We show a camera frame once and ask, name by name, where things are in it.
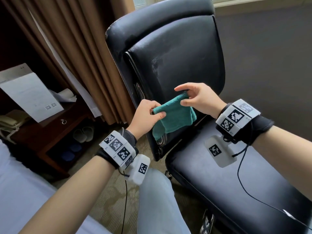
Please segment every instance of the qr-like code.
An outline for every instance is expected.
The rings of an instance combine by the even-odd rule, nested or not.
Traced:
[[[126,167],[132,162],[133,158],[130,156],[128,160],[125,162]]]
[[[140,169],[138,170],[139,173],[145,174],[147,169],[147,165],[141,163]]]
[[[123,147],[117,155],[124,161],[130,155],[130,152],[126,149],[126,147]]]
[[[104,142],[107,143],[107,144],[109,144],[114,138],[115,138],[115,136],[109,135],[109,136],[107,136],[107,138],[104,140]]]
[[[209,148],[210,152],[213,154],[214,157],[222,153],[222,151],[218,148],[218,146],[215,144]]]
[[[253,110],[252,107],[250,107],[248,104],[245,104],[245,103],[243,103],[242,105],[239,105],[238,107],[247,113],[249,113]]]
[[[116,152],[120,147],[123,146],[122,142],[119,140],[115,139],[111,144],[110,147]]]
[[[237,123],[244,117],[244,114],[239,112],[238,110],[234,109],[229,115],[228,118],[230,118],[233,122]]]
[[[221,123],[221,126],[225,130],[230,131],[232,129],[232,127],[234,126],[234,124],[225,118],[224,121]]]

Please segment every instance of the bed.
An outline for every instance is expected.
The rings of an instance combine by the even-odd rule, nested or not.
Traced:
[[[0,234],[17,234],[56,188],[10,156],[0,140]],[[111,234],[88,216],[77,234]]]

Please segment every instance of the chair wheel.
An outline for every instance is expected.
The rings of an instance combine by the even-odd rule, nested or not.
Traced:
[[[202,227],[200,228],[199,234],[211,234],[213,224],[214,224],[214,215],[209,214],[208,210],[206,209],[203,217],[203,224]]]
[[[168,179],[171,181],[172,175],[169,173],[168,170],[165,171],[165,176],[168,177]]]

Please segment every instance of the patterned carpet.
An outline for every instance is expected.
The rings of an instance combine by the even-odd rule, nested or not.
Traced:
[[[84,164],[86,164],[96,153],[99,148],[99,143],[107,136],[104,134],[88,149],[88,151],[77,161],[75,166],[69,171],[73,175]],[[147,138],[143,136],[137,143],[137,148],[140,153],[150,157],[150,167],[160,170],[162,173],[166,171],[165,159],[158,162],[153,160],[153,155],[149,147]],[[53,183],[57,188],[60,188],[65,180]],[[177,181],[172,180],[175,197],[179,205],[182,216],[188,225],[191,233],[199,233],[201,227],[201,220],[204,213],[203,205],[184,189]],[[124,234],[137,233],[137,217],[138,217],[138,186],[128,183],[128,199],[125,216]],[[90,215],[106,227],[113,234],[120,234],[123,222],[124,204],[126,197],[125,181],[117,171],[114,172],[107,186],[101,193],[92,208]]]

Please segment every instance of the hand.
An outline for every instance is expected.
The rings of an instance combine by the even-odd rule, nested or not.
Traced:
[[[181,105],[193,107],[196,110],[218,118],[226,103],[204,83],[185,83],[174,88],[175,91],[189,90],[189,99],[181,100]]]
[[[149,101],[143,99],[132,119],[130,126],[127,128],[136,139],[139,139],[142,135],[149,132],[156,122],[163,119],[166,116],[165,112],[160,112],[155,115],[151,115],[153,108],[161,106],[156,101]]]

